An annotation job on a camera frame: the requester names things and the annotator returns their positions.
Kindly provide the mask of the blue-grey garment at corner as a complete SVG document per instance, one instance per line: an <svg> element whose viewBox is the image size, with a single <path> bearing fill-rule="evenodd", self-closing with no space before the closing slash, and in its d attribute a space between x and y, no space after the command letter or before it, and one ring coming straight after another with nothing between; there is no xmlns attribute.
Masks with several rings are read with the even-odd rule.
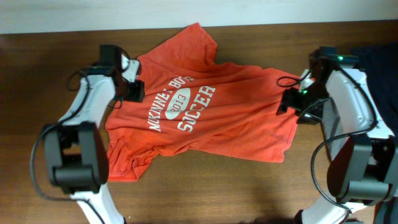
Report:
<svg viewBox="0 0 398 224"><path fill-rule="evenodd" d="M397 224L397 197L377 204L374 224Z"/></svg>

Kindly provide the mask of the navy blue garment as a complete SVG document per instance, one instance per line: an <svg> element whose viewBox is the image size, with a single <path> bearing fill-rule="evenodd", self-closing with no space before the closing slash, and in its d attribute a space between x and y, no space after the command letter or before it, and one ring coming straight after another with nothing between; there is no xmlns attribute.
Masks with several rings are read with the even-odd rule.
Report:
<svg viewBox="0 0 398 224"><path fill-rule="evenodd" d="M385 124L397 135L397 43L351 49L359 58L358 67L367 75L367 84Z"/></svg>

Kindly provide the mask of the grey garment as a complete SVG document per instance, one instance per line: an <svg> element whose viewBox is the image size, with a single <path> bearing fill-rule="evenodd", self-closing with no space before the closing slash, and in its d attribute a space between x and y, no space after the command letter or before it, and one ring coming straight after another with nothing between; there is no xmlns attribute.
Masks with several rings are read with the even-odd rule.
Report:
<svg viewBox="0 0 398 224"><path fill-rule="evenodd" d="M338 110L331 98L323 104L321 125L325 140L345 133ZM341 138L326 144L328 157L331 161L335 159L346 141L347 138Z"/></svg>

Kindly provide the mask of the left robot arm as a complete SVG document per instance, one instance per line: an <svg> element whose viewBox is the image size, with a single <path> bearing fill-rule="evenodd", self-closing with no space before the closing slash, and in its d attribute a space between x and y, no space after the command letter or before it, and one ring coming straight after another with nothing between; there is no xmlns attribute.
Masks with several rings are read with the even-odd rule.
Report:
<svg viewBox="0 0 398 224"><path fill-rule="evenodd" d="M99 125L109 103L142 102L144 82L137 80L138 60L117 45L99 47L99 60L76 71L80 87L69 110L55 124L44 126L37 142L44 144L50 183L64 197L44 193L35 177L35 153L30 155L30 178L47 200L76 202L90 223L125 223L108 189L109 162Z"/></svg>

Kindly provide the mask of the red printed t-shirt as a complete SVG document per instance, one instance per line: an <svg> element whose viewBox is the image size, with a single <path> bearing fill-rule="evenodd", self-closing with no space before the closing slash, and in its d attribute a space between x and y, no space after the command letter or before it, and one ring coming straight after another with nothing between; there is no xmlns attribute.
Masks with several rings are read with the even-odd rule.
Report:
<svg viewBox="0 0 398 224"><path fill-rule="evenodd" d="M192 24L139 57L144 100L119 104L106 121L110 181L135 182L154 157L187 150L284 160L297 129L294 110L277 114L285 72L217 64L217 48Z"/></svg>

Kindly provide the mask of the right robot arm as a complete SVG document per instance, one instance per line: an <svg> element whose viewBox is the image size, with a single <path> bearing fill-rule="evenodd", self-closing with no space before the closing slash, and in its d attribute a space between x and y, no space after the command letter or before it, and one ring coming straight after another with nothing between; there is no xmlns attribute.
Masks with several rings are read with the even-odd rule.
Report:
<svg viewBox="0 0 398 224"><path fill-rule="evenodd" d="M281 77L278 109L299 123L321 124L330 165L326 190L295 223L351 223L374 207L374 223L397 222L397 44L334 47L310 54L298 78Z"/></svg>

